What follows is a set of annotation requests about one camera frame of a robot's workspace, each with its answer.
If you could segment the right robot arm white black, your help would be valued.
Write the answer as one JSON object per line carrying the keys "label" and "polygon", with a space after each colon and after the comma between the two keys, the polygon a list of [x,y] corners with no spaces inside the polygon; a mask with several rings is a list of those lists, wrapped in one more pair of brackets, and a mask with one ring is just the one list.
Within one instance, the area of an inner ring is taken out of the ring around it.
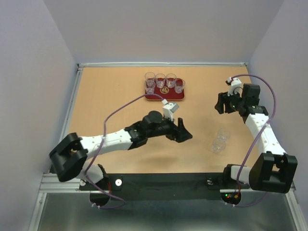
{"label": "right robot arm white black", "polygon": [[259,157],[252,167],[227,165],[222,184],[232,188],[241,182],[256,191],[289,192],[298,161],[279,144],[266,108],[259,105],[260,86],[243,84],[239,79],[226,83],[230,88],[219,93],[215,109],[219,114],[239,113],[254,138]]}

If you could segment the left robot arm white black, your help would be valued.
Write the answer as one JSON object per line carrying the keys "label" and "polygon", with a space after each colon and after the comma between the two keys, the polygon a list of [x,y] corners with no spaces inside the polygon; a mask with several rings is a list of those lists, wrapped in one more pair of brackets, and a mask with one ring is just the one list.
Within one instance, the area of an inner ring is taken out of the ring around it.
{"label": "left robot arm white black", "polygon": [[70,133],[56,145],[49,157],[60,182],[76,178],[101,190],[107,185],[106,173],[101,166],[91,164],[90,159],[113,151],[136,149],[145,145],[149,138],[159,136],[177,143],[192,139],[182,118],[175,124],[160,112],[151,111],[141,121],[107,135],[80,137],[75,132]]}

